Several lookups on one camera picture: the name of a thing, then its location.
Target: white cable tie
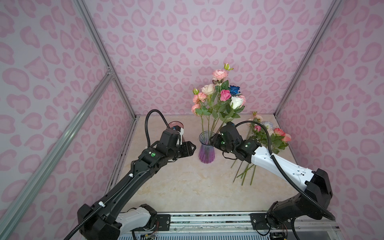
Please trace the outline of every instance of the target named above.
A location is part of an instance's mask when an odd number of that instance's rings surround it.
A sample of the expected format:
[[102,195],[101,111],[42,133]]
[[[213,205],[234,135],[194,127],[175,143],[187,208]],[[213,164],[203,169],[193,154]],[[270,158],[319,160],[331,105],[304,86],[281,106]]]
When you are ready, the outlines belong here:
[[102,201],[99,202],[99,205],[105,207],[105,204]]

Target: slotted metal panel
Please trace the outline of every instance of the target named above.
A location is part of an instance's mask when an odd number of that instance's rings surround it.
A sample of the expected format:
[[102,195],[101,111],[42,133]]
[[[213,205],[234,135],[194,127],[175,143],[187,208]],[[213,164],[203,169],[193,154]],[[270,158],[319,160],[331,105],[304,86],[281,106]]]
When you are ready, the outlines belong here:
[[[123,234],[119,240],[133,240],[131,234]],[[155,240],[270,240],[257,233],[159,233]]]

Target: blue rose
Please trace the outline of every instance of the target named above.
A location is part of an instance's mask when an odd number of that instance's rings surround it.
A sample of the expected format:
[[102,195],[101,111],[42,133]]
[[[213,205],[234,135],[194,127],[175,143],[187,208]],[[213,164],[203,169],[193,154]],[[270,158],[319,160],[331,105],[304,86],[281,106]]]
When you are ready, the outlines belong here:
[[232,96],[236,96],[237,94],[240,93],[240,87],[237,86],[229,86],[229,92],[231,93]]

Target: pink leopard print wallpaper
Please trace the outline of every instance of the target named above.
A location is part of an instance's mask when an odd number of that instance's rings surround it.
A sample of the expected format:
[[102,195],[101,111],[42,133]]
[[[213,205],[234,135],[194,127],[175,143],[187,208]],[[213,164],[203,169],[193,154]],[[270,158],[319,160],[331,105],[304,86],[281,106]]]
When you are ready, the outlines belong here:
[[86,0],[136,114],[192,114],[192,89],[229,78],[245,112],[273,113],[331,0]]
[[10,240],[63,239],[78,224],[77,210],[104,194],[131,121],[111,82]]
[[71,0],[0,3],[0,217],[105,73]]
[[279,117],[299,164],[329,174],[346,240],[383,240],[383,1],[348,0]]

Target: vase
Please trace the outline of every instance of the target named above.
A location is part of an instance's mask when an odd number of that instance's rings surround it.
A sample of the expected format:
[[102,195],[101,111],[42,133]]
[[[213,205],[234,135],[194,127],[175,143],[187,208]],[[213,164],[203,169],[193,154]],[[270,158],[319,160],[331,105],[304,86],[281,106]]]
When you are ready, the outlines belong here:
[[210,131],[202,132],[199,136],[201,143],[199,151],[199,159],[203,163],[211,163],[215,160],[215,147],[210,145],[209,136],[213,136],[214,133]]

